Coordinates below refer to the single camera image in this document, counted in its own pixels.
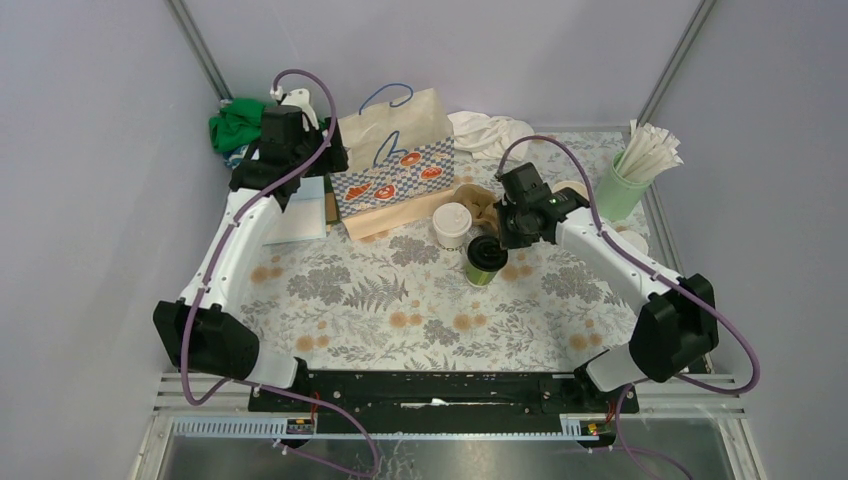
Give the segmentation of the stack of black paper cups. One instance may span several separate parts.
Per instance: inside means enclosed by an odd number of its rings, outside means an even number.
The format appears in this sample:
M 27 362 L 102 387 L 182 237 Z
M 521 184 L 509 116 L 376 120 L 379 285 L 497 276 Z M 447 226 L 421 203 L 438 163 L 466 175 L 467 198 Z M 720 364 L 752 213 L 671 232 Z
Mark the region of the stack of black paper cups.
M 563 189 L 571 189 L 577 194 L 579 194 L 584 199 L 589 199 L 588 189 L 586 185 L 579 181 L 560 181 L 554 185 L 552 190 L 554 192 L 558 192 Z

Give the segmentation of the black coffee lid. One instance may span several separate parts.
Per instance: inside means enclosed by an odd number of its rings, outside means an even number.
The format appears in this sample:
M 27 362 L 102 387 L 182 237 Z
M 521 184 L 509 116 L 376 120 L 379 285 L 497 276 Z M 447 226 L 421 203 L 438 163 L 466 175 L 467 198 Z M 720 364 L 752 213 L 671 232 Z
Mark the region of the black coffee lid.
M 468 245 L 468 256 L 489 261 L 500 260 L 505 265 L 508 263 L 508 251 L 503 249 L 498 238 L 492 235 L 475 237 Z

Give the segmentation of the white coffee lid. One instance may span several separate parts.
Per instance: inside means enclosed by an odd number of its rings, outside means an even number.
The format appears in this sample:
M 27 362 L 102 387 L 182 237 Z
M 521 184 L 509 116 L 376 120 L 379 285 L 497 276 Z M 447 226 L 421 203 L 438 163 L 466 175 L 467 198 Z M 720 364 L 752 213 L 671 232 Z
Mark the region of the white coffee lid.
M 437 233 L 453 237 L 466 233 L 472 226 L 473 218 L 464 205 L 449 202 L 433 212 L 432 223 Z

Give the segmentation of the green paper coffee cup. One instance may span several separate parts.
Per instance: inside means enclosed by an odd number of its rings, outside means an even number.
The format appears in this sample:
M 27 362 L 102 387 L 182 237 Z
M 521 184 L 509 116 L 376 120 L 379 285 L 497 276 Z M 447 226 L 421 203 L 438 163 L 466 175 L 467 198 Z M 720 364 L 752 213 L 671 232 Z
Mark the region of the green paper coffee cup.
M 485 287 L 494 280 L 504 265 L 505 263 L 500 260 L 489 261 L 468 256 L 464 266 L 464 276 L 470 285 Z

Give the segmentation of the blue checkered paper bag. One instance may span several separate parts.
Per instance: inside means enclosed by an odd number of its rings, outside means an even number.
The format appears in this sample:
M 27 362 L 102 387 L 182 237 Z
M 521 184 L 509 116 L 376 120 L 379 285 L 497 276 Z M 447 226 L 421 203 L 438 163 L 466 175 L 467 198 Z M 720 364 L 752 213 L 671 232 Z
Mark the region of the blue checkered paper bag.
M 435 89 L 386 84 L 339 129 L 348 168 L 330 182 L 352 240 L 428 217 L 452 195 L 454 130 Z

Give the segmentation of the white paper coffee cup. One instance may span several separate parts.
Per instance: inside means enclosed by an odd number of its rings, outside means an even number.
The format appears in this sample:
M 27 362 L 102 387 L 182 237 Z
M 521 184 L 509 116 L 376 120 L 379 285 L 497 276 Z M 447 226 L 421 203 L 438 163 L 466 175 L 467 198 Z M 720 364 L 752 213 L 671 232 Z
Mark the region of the white paper coffee cup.
M 451 233 L 451 232 L 445 233 L 443 231 L 437 230 L 436 231 L 437 243 L 440 245 L 441 248 L 443 248 L 445 250 L 456 251 L 456 250 L 461 249 L 465 245 L 465 243 L 468 239 L 468 233 L 469 233 L 468 229 L 466 229 L 464 231 L 453 232 L 453 233 Z

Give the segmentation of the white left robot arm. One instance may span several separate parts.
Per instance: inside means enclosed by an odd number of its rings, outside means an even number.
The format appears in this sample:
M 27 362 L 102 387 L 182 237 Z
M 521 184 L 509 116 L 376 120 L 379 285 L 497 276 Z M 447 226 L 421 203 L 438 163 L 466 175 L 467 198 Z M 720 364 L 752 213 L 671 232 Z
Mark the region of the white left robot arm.
M 346 167 L 340 132 L 321 126 L 310 108 L 282 104 L 263 110 L 260 136 L 232 172 L 224 215 L 198 272 L 177 300 L 161 301 L 153 312 L 180 373 L 272 386 L 272 398 L 288 411 L 307 404 L 311 387 L 297 375 L 297 359 L 261 341 L 232 309 L 241 303 L 271 232 L 293 226 L 292 198 L 302 178 L 321 185 L 324 175 Z

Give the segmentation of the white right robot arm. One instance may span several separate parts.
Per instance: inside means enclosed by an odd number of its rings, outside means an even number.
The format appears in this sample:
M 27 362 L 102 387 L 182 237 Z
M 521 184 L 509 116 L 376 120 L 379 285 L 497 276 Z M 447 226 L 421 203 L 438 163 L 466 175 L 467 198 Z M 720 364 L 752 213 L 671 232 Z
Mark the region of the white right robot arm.
M 496 203 L 505 249 L 544 240 L 583 260 L 636 314 L 630 340 L 581 365 L 575 402 L 597 412 L 613 391 L 631 382 L 665 382 L 718 344 L 713 289 L 700 275 L 683 278 L 652 261 L 594 215 L 589 201 L 571 188 L 552 191 L 535 166 L 521 165 L 497 177 L 504 197 Z

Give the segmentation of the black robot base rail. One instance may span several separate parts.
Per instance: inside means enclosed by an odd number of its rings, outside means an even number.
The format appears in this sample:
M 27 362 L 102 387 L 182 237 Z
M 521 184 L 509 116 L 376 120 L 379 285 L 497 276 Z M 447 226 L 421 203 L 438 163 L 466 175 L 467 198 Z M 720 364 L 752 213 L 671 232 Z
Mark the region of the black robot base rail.
M 370 434 L 554 434 L 565 416 L 605 421 L 639 410 L 634 392 L 592 393 L 570 373 L 313 370 L 301 363 L 293 390 L 305 400 L 260 391 L 251 413 L 300 414 L 320 434 L 351 434 L 352 415 Z

